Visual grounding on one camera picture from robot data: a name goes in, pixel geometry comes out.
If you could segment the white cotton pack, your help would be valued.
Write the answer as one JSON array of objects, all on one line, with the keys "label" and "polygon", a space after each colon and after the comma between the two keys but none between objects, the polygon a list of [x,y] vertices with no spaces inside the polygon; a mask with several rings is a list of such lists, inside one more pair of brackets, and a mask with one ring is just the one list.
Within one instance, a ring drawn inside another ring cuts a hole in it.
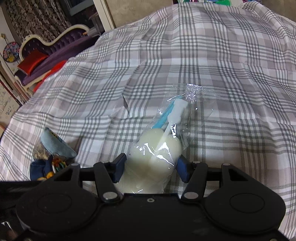
[{"label": "white cotton pack", "polygon": [[217,97],[214,89],[202,85],[169,87],[153,119],[129,149],[118,190],[128,194],[163,193],[181,154],[214,111]]}]

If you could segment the light blue sachet pouch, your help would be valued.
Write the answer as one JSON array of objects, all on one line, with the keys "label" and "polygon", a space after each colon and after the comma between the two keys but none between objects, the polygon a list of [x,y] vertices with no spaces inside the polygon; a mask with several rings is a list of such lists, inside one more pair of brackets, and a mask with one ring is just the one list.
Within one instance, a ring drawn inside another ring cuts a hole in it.
[{"label": "light blue sachet pouch", "polygon": [[36,161],[48,160],[51,155],[72,159],[77,153],[50,128],[45,128],[33,147],[32,156]]}]

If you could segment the navy yellow silk scarf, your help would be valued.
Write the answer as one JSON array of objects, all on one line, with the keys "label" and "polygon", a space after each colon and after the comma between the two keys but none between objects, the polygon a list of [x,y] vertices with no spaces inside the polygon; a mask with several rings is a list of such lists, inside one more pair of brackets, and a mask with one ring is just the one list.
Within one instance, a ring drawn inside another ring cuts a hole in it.
[{"label": "navy yellow silk scarf", "polygon": [[64,157],[50,155],[48,159],[36,159],[30,164],[30,180],[44,181],[67,167]]}]

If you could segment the grey plaid bed cover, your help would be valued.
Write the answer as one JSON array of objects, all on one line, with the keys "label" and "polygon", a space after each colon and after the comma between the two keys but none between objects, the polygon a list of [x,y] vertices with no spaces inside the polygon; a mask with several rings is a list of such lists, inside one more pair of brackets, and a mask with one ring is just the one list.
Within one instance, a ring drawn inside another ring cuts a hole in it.
[{"label": "grey plaid bed cover", "polygon": [[285,201],[295,237],[295,22],[257,2],[174,4],[103,34],[69,59],[11,118],[1,180],[29,179],[48,127],[83,167],[127,152],[175,85],[217,95],[185,156],[228,162]]}]

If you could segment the red satin cushion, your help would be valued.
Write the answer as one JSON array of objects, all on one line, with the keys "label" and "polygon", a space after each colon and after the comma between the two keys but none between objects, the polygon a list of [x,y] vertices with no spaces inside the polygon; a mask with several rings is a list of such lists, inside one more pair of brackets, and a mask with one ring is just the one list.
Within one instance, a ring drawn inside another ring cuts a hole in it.
[{"label": "red satin cushion", "polygon": [[25,75],[30,76],[33,71],[47,58],[49,55],[34,49],[19,65],[18,69]]}]

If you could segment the purple chaise sofa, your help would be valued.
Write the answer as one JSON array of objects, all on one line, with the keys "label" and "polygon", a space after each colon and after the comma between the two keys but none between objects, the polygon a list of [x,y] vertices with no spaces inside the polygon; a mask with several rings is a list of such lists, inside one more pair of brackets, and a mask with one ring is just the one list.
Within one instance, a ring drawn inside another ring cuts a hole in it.
[{"label": "purple chaise sofa", "polygon": [[61,61],[75,57],[82,51],[94,45],[100,33],[95,28],[88,28],[86,25],[77,24],[67,28],[55,40],[46,42],[39,35],[28,35],[25,37],[20,47],[21,62],[34,50],[49,55],[30,76],[18,70],[15,78],[22,86],[23,90],[33,95],[33,85],[41,82],[51,69]]}]

